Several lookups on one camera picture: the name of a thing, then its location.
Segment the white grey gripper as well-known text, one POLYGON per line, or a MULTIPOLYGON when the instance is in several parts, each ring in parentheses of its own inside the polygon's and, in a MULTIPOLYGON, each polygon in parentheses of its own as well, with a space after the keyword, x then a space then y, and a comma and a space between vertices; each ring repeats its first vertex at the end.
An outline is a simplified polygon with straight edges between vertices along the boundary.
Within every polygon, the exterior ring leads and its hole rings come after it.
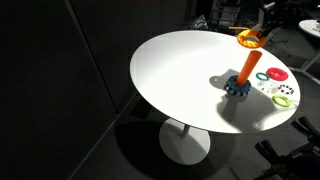
POLYGON ((256 33, 262 32, 262 37, 269 41, 280 31, 280 28, 277 27, 278 20, 279 13, 275 9, 260 8, 258 24, 254 25, 251 30, 256 33))

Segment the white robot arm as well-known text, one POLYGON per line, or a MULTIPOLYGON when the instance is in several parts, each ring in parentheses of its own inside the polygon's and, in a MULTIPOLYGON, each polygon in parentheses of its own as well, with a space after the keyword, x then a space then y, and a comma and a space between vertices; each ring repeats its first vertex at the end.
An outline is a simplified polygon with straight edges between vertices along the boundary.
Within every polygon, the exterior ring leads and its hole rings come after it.
POLYGON ((305 16, 305 9, 312 4, 313 0, 261 0, 259 21, 252 28, 254 38, 260 41, 274 29, 294 25, 305 16))

